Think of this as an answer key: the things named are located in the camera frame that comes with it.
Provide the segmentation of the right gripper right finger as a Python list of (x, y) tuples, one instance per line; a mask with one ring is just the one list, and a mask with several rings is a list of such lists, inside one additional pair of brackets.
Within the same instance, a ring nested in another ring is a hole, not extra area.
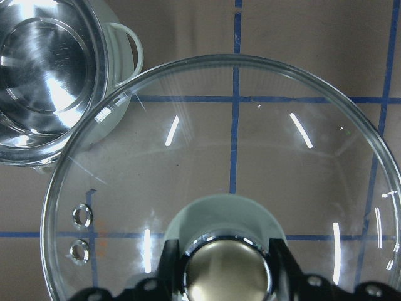
[(364, 282), (347, 292), (321, 275), (304, 273), (280, 238), (269, 240), (269, 263), (278, 300), (400, 300), (400, 292), (384, 283)]

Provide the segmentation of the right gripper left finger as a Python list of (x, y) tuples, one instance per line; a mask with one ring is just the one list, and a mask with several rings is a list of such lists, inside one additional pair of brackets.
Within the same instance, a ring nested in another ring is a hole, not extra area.
[(156, 271), (137, 277), (138, 281), (119, 295), (113, 296), (107, 289), (92, 287), (80, 290), (70, 300), (172, 300), (178, 289), (179, 266), (179, 240), (166, 240)]

